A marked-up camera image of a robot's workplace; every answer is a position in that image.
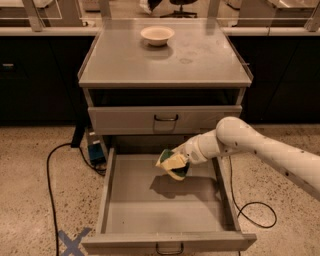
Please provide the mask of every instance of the open drawer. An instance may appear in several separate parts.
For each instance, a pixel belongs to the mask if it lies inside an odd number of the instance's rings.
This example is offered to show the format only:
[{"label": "open drawer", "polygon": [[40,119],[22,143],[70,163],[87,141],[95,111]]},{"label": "open drawer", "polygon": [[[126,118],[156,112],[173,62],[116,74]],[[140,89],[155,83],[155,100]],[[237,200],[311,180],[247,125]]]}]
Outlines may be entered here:
[{"label": "open drawer", "polygon": [[158,154],[116,155],[108,167],[92,254],[243,251],[256,240],[239,227],[222,159],[191,166],[177,182],[157,167]]}]

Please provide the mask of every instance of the black cable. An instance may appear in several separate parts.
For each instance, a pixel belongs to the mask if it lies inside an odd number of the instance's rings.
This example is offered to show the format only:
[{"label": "black cable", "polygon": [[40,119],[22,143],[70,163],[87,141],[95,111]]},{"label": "black cable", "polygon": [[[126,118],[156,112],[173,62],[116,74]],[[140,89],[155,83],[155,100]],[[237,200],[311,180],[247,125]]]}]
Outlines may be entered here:
[{"label": "black cable", "polygon": [[[57,147],[55,147],[51,152],[50,154],[48,155],[48,158],[47,158],[47,182],[48,182],[48,190],[49,190],[49,196],[50,196],[50,201],[51,201],[51,207],[52,207],[52,216],[53,216],[53,224],[54,224],[54,233],[55,233],[55,247],[56,247],[56,256],[59,256],[59,231],[58,231],[58,223],[57,223],[57,214],[56,214],[56,207],[55,207],[55,204],[54,204],[54,199],[53,199],[53,193],[52,193],[52,188],[51,188],[51,179],[50,179],[50,168],[49,168],[49,163],[50,163],[50,158],[51,158],[51,155],[59,148],[62,148],[62,147],[65,147],[65,146],[71,146],[72,143],[64,143],[62,145],[59,145]],[[105,175],[105,171],[106,170],[100,170],[100,169],[97,169],[96,167],[92,167],[86,160],[83,152],[82,152],[82,149],[79,147],[79,150],[80,150],[80,153],[81,153],[81,156],[84,160],[84,162],[91,168],[93,169],[95,172],[97,172],[99,175],[102,175],[104,176]]]},{"label": "black cable", "polygon": [[54,224],[54,233],[55,233],[55,239],[56,239],[56,256],[59,256],[59,234],[58,234],[58,224],[57,224],[57,214],[56,214],[56,207],[54,205],[54,200],[53,200],[53,193],[51,189],[51,179],[50,179],[50,170],[49,170],[49,162],[51,155],[59,148],[62,148],[64,146],[71,146],[71,143],[65,143],[60,146],[57,146],[54,148],[48,158],[47,158],[47,182],[48,182],[48,189],[49,189],[49,195],[50,195],[50,201],[51,201],[51,207],[52,207],[52,216],[53,216],[53,224]]},{"label": "black cable", "polygon": [[[260,202],[260,201],[254,201],[254,202],[249,202],[249,203],[246,203],[244,206],[242,206],[241,208],[238,206],[236,200],[235,200],[235,196],[234,196],[234,192],[233,192],[233,168],[232,168],[232,161],[231,161],[231,157],[229,156],[229,162],[230,162],[230,184],[231,184],[231,196],[232,196],[232,200],[233,200],[233,203],[234,205],[236,206],[236,208],[238,209],[238,215],[237,215],[237,218],[239,218],[239,216],[242,214],[247,220],[249,220],[252,224],[258,226],[259,228],[264,228],[264,229],[269,229],[269,228],[272,228],[274,225],[276,225],[277,223],[277,214],[276,212],[273,210],[273,208],[266,204],[266,203],[263,203],[263,202]],[[246,214],[243,213],[243,210],[249,206],[249,205],[253,205],[253,204],[260,204],[260,205],[264,205],[266,206],[267,208],[270,209],[270,211],[273,213],[274,215],[274,222],[271,224],[271,225],[261,225],[257,222],[255,222],[254,220],[252,220],[250,217],[248,217]]]}]

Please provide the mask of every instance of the sponge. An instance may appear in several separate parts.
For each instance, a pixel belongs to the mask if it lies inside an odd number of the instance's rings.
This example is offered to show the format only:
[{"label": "sponge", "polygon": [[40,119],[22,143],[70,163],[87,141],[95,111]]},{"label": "sponge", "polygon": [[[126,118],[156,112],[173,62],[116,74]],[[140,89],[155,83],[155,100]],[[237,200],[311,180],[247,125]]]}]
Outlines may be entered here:
[{"label": "sponge", "polygon": [[173,179],[182,181],[187,175],[189,162],[183,154],[165,149],[160,155],[156,166],[164,169]]}]

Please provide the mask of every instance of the drawer handle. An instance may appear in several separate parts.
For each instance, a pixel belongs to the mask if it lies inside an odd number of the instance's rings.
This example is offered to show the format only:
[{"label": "drawer handle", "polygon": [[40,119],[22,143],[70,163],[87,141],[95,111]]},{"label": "drawer handle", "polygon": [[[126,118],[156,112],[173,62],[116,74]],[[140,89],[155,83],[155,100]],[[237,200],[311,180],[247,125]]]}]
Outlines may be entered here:
[{"label": "drawer handle", "polygon": [[177,114],[175,118],[159,118],[157,115],[154,115],[154,120],[160,121],[160,122],[175,122],[179,119],[179,115]]},{"label": "drawer handle", "polygon": [[176,251],[176,252],[160,252],[159,251],[159,245],[158,243],[156,244],[156,251],[159,255],[179,255],[181,253],[183,253],[184,251],[184,246],[183,246],[183,243],[181,243],[181,248],[180,248],[180,251]]}]

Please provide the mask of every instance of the chair leg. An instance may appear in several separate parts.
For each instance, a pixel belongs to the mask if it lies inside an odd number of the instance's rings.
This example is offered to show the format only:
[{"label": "chair leg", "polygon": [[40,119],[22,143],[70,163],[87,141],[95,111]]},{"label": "chair leg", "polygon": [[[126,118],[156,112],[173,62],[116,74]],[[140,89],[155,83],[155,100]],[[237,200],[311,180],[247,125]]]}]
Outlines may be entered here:
[{"label": "chair leg", "polygon": [[171,14],[160,16],[160,18],[197,18],[196,12],[185,12],[183,11],[183,6],[180,5],[179,11],[174,11]]}]

